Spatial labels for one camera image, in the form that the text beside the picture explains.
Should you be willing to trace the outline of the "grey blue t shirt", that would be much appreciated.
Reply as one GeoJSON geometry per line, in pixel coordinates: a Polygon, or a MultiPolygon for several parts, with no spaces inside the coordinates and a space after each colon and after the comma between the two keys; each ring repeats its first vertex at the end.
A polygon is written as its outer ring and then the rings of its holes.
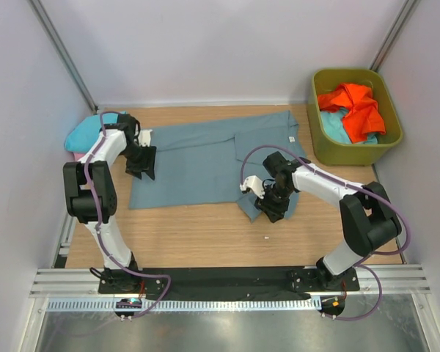
{"type": "Polygon", "coordinates": [[[305,156],[299,122],[290,111],[154,128],[155,179],[133,179],[129,208],[234,202],[254,221],[260,211],[241,179],[270,176],[263,161],[283,147],[305,156]]]}

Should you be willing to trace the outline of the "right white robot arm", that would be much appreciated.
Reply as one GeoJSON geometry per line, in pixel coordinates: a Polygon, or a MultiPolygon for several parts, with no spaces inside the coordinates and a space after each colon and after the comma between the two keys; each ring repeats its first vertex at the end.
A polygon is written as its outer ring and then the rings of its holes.
{"type": "Polygon", "coordinates": [[[380,183],[352,183],[323,171],[305,158],[287,160],[280,152],[270,154],[263,166],[269,179],[249,176],[241,190],[255,194],[255,207],[270,222],[283,219],[291,195],[300,192],[312,194],[340,212],[343,240],[316,263],[315,279],[324,290],[333,290],[355,264],[402,232],[400,220],[380,183]]]}

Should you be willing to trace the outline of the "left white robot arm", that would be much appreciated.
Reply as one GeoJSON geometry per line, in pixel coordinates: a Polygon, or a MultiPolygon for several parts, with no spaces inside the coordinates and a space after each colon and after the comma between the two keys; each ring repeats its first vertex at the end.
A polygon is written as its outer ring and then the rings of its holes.
{"type": "Polygon", "coordinates": [[[98,137],[89,151],[63,166],[67,212],[92,233],[102,254],[103,269],[89,270],[100,281],[100,293],[143,293],[144,280],[115,219],[117,192],[111,166],[121,155],[128,175],[153,179],[157,149],[151,144],[151,132],[135,117],[117,112],[106,121],[106,116],[98,115],[98,137]]]}

